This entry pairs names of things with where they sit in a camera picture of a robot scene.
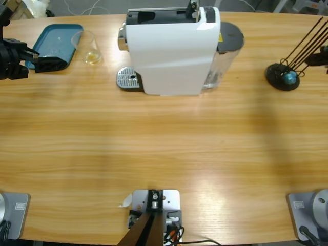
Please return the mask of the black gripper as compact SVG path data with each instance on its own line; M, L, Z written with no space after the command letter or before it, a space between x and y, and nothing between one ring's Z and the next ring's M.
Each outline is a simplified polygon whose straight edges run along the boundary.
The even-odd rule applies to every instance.
M67 67L67 62L59 57L39 57L39 53L29 48L25 42L13 38L1 41L1 80L24 79L29 70L21 61L35 63L35 73L56 72Z

